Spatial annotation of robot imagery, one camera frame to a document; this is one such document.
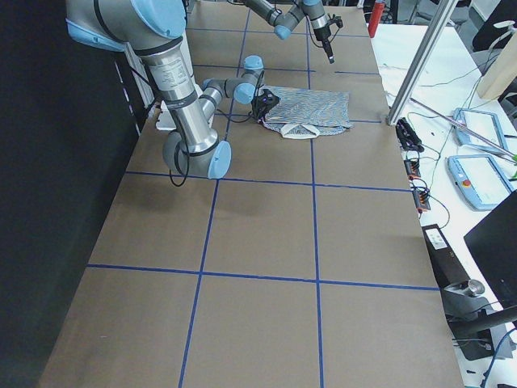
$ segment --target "white object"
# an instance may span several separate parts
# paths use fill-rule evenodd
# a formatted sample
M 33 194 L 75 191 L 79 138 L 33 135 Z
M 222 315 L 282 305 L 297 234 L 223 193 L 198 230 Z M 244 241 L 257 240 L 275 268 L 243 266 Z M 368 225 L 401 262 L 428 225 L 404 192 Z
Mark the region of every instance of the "white object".
M 496 99 L 517 77 L 517 35 L 513 35 L 498 59 L 479 82 L 477 93 L 483 99 Z
M 294 128 L 301 125 L 307 131 L 310 133 L 289 133 Z M 308 125 L 308 124 L 286 124 L 282 127 L 280 130 L 280 134 L 282 137 L 286 139 L 314 139 L 315 137 L 320 136 L 320 131 L 318 128 L 316 128 L 314 125 Z

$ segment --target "blue joint cap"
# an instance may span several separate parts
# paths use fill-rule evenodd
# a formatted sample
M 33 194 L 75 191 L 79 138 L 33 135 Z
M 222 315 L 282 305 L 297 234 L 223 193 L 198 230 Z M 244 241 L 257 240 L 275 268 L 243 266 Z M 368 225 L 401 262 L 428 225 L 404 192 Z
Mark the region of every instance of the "blue joint cap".
M 179 38 L 185 31 L 185 8 L 182 2 L 171 0 L 131 0 L 140 19 L 164 38 Z
M 225 176 L 232 162 L 232 147 L 227 141 L 220 141 L 213 151 L 212 160 L 208 166 L 209 179 L 221 179 Z
M 281 39 L 286 40 L 291 35 L 291 30 L 288 29 L 285 26 L 276 26 L 275 27 L 275 34 Z
M 205 90 L 208 86 L 208 84 L 210 83 L 210 81 L 212 81 L 213 78 L 207 78 L 203 81 L 203 85 L 201 85 L 201 89 Z
M 264 64 L 262 62 L 262 58 L 258 55 L 250 55 L 246 57 L 244 60 L 244 69 L 245 70 L 263 70 Z
M 251 85 L 250 83 L 241 83 L 237 85 L 235 90 L 233 91 L 233 97 L 239 103 L 250 103 L 253 99 L 253 95 L 255 93 L 255 85 Z
M 123 43 L 115 42 L 114 40 L 107 38 L 106 36 L 102 36 L 97 32 L 90 31 L 71 20 L 67 19 L 66 24 L 68 25 L 68 34 L 76 42 L 108 51 L 123 52 L 126 49 Z

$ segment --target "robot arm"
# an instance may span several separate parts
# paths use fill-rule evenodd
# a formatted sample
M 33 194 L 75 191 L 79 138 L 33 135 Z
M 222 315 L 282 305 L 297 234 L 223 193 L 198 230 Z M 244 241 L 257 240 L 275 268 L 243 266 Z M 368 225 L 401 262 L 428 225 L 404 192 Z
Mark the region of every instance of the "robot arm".
M 335 23 L 338 28 L 341 28 L 343 22 L 340 17 L 336 16 L 329 19 L 323 8 L 322 0 L 300 0 L 299 3 L 294 3 L 287 14 L 282 13 L 267 0 L 243 0 L 243 2 L 268 24 L 275 27 L 275 34 L 281 40 L 287 39 L 292 30 L 307 16 L 316 40 L 322 43 L 329 62 L 334 63 L 334 53 L 329 41 L 330 26 Z
M 303 0 L 283 15 L 266 0 L 245 0 L 275 32 L 286 39 L 307 15 L 314 34 L 334 61 L 329 21 L 321 0 Z M 149 67 L 178 131 L 170 133 L 163 158 L 172 171 L 182 175 L 220 179 L 229 169 L 231 148 L 220 141 L 208 120 L 224 97 L 250 103 L 263 79 L 260 57 L 244 61 L 240 78 L 208 80 L 198 98 L 180 49 L 185 31 L 185 9 L 180 0 L 67 0 L 68 31 L 77 42 L 99 49 L 123 52 L 129 42 Z

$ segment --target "metal pole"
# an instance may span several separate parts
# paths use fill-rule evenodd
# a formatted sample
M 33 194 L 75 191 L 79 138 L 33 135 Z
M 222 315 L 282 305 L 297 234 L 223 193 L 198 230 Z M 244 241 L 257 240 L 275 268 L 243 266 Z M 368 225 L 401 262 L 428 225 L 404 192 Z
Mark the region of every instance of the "metal pole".
M 407 71 L 406 78 L 404 78 L 401 89 L 397 94 L 397 98 L 389 111 L 388 118 L 386 119 L 389 125 L 395 125 L 398 118 L 401 116 L 402 109 L 404 109 L 408 98 L 411 96 L 411 93 L 413 93 L 413 89 L 417 84 L 418 78 L 427 63 L 429 56 L 431 55 L 432 49 L 436 46 L 442 30 L 451 18 L 451 14 L 457 3 L 458 0 L 441 0 L 439 2 L 435 16 L 427 28 L 426 34 L 422 39 L 422 43 L 420 44 L 420 47 L 418 47 L 417 53 L 414 55 L 413 62 L 411 63 L 411 66 Z

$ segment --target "black wall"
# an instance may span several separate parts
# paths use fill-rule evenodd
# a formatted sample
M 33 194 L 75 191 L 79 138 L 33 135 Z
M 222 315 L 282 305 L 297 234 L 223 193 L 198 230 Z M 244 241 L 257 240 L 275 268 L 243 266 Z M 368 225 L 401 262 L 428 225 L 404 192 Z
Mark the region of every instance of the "black wall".
M 113 56 L 64 1 L 0 12 L 0 386 L 34 386 L 137 140 Z

